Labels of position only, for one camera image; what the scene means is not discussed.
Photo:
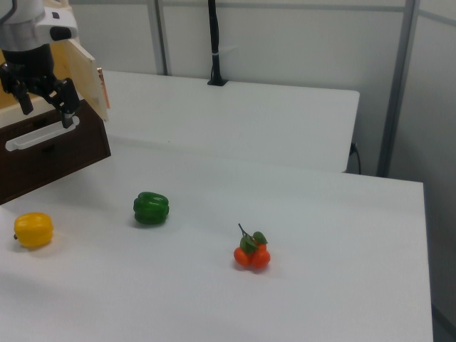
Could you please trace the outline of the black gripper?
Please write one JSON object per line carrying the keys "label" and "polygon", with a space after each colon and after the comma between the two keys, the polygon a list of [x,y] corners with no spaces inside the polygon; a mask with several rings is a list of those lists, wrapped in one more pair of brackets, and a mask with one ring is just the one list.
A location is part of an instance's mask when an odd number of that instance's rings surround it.
{"label": "black gripper", "polygon": [[33,110],[29,93],[43,97],[60,114],[62,126],[73,124],[73,115],[80,105],[76,87],[70,78],[54,76],[54,62],[49,44],[27,51],[1,51],[1,85],[12,94],[24,115]]}

